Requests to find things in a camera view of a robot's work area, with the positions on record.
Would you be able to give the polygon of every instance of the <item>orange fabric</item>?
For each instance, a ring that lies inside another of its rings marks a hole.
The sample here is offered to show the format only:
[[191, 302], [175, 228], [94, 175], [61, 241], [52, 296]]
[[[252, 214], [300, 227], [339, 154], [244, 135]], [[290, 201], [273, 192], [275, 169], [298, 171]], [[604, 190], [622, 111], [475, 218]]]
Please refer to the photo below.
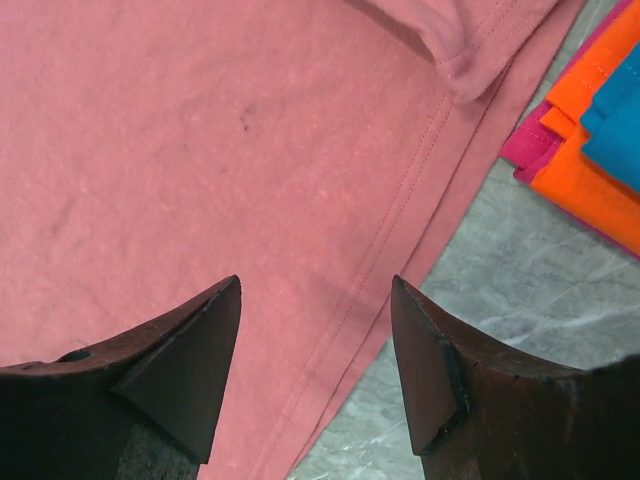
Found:
[[562, 138], [569, 138], [576, 128], [576, 123], [567, 117], [558, 107], [551, 107], [540, 118], [540, 123]]
[[640, 195], [582, 154], [589, 133], [580, 117], [638, 41], [640, 0], [634, 0], [547, 94], [552, 108], [540, 123], [566, 141], [531, 182], [535, 191], [635, 254], [640, 254]]
[[588, 138], [578, 125], [531, 188], [640, 254], [640, 195], [607, 176], [580, 151]]
[[579, 123], [580, 117], [591, 105], [593, 94], [622, 63], [638, 41], [640, 0], [634, 0], [567, 74], [551, 88], [546, 99], [562, 110], [574, 123]]

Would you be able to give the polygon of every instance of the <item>pink fabric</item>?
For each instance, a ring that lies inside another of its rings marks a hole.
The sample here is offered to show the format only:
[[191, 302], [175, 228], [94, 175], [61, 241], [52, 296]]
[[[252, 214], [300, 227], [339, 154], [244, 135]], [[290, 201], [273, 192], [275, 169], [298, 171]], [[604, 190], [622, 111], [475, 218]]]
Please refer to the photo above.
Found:
[[[587, 40], [578, 48], [576, 54], [569, 60], [560, 74], [562, 77], [579, 59], [591, 44], [604, 32], [618, 15], [629, 5], [631, 0], [620, 0], [611, 9], [600, 25], [589, 35]], [[536, 174], [543, 168], [562, 143], [562, 138], [540, 123], [540, 119], [551, 109], [551, 104], [543, 100], [522, 121], [520, 126], [511, 134], [500, 150], [500, 156], [516, 165], [514, 177], [524, 183], [531, 183]]]
[[370, 0], [413, 28], [457, 102], [478, 98], [558, 0]]
[[464, 106], [417, 36], [355, 1], [1, 4], [0, 362], [53, 360], [237, 273], [200, 478], [284, 478], [387, 338], [392, 275], [433, 265], [582, 3]]

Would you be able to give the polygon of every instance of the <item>stack of folded clothes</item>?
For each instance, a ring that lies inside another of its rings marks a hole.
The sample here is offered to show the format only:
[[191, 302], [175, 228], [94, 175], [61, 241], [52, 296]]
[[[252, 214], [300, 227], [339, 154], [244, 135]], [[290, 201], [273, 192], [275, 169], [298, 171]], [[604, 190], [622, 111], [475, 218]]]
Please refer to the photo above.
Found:
[[622, 0], [511, 135], [514, 176], [640, 255], [640, 0]]

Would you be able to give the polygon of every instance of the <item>blue fabric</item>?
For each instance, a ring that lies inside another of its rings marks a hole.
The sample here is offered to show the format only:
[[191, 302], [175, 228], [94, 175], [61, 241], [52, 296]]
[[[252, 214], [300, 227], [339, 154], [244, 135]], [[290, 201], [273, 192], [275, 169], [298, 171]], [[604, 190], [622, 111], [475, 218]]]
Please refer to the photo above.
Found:
[[596, 92], [580, 122], [591, 134], [582, 152], [640, 192], [640, 43]]

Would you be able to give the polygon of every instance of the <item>marble tile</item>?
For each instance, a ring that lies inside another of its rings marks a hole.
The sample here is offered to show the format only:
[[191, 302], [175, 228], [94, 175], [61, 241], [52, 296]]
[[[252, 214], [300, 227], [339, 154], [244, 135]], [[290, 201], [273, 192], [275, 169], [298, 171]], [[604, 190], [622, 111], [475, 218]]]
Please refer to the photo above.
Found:
[[[589, 0], [537, 104], [616, 2]], [[640, 263], [576, 224], [498, 160], [422, 285], [443, 308], [543, 358], [589, 368], [640, 352]], [[289, 480], [423, 478], [391, 340]]]

